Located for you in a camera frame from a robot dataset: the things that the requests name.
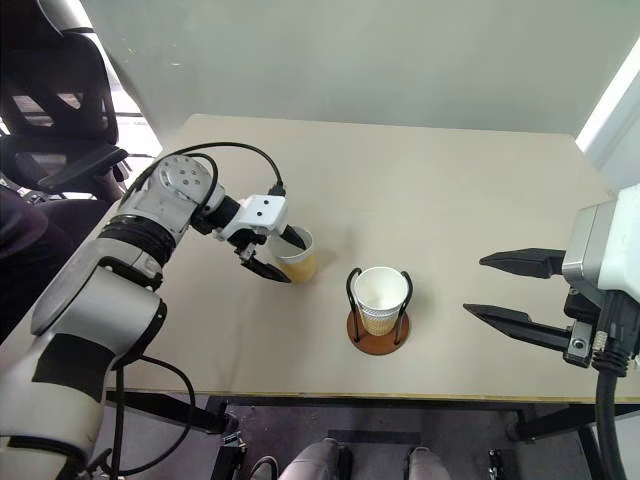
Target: table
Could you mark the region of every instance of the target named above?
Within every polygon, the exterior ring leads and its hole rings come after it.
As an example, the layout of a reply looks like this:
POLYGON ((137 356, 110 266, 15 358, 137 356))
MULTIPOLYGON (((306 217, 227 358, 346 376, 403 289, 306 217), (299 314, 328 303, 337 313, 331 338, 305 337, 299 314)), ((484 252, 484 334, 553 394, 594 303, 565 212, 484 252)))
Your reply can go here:
MULTIPOLYGON (((319 271, 305 285, 266 281, 232 247, 190 231, 159 290, 167 321, 148 348, 211 395, 447 401, 586 402, 596 372, 517 342, 462 304, 523 310, 571 324, 561 278, 516 277, 481 267, 490 253, 564 249, 576 212, 609 198, 566 135, 193 115, 164 152, 240 141, 268 152, 287 184, 289 220, 314 235, 319 271), (414 283, 411 335, 372 357, 346 335, 345 280, 353 267, 388 265, 414 283)), ((273 175, 251 152, 211 153, 227 193, 265 193, 273 175)), ((0 348, 0 365, 26 349, 27 320, 0 348)), ((128 389, 183 391, 172 374, 127 369, 128 389)), ((630 371, 620 402, 640 402, 630 371)))

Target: wooden coaster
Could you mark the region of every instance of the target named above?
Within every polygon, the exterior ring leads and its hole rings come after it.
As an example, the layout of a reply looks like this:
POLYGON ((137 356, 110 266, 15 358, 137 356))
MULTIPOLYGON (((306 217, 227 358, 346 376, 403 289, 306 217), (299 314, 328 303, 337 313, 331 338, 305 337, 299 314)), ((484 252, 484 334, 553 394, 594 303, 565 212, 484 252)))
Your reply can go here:
POLYGON ((360 315, 358 315, 358 333, 360 333, 360 341, 354 341, 355 332, 353 329, 353 314, 349 313, 347 317, 347 335, 349 340, 353 343, 353 346, 358 350, 368 353, 369 355, 386 355, 391 352, 395 352, 399 349, 409 337, 409 315, 404 314, 404 321, 402 322, 402 330, 400 331, 400 341, 396 345, 394 340, 396 339, 396 327, 393 327, 386 335, 376 336, 367 332, 362 324, 360 315))

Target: paper cup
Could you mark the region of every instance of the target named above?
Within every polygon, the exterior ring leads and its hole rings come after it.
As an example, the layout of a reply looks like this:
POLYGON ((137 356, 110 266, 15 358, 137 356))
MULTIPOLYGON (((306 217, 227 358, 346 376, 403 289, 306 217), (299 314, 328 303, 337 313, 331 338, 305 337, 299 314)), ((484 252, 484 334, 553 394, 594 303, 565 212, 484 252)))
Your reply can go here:
POLYGON ((372 267, 362 272, 353 285, 364 328, 382 336, 393 330, 409 285, 400 272, 389 267, 372 267))
POLYGON ((302 227, 293 227, 307 246, 301 250, 295 245, 284 241, 280 237, 271 236, 267 241, 267 248, 275 258, 280 270, 294 283, 304 283, 311 280, 316 273, 316 256, 313 251, 313 237, 302 227))

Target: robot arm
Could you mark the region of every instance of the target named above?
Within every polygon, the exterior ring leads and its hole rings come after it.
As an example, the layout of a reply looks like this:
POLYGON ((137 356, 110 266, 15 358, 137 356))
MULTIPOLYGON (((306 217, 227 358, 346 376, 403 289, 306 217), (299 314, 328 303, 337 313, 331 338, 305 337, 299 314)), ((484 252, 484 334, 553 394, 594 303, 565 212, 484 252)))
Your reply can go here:
POLYGON ((304 247, 286 224, 286 199, 236 202, 215 181, 192 157, 161 159, 47 287, 32 316, 34 343, 0 378, 0 478, 75 478, 86 466, 106 376, 160 330, 167 308, 155 290, 190 225, 233 244, 259 275, 289 281, 255 258, 272 234, 304 247))

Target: chair armrest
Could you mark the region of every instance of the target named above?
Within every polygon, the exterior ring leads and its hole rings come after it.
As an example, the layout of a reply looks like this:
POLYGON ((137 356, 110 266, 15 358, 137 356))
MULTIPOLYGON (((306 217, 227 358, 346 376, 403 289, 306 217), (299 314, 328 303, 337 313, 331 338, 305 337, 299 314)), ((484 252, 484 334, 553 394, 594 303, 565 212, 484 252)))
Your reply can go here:
POLYGON ((97 175, 104 175, 115 164, 127 158, 129 154, 110 144, 101 145, 91 150, 82 158, 70 163, 64 169, 40 179, 38 185, 48 192, 64 191, 66 187, 73 189, 73 183, 97 175))

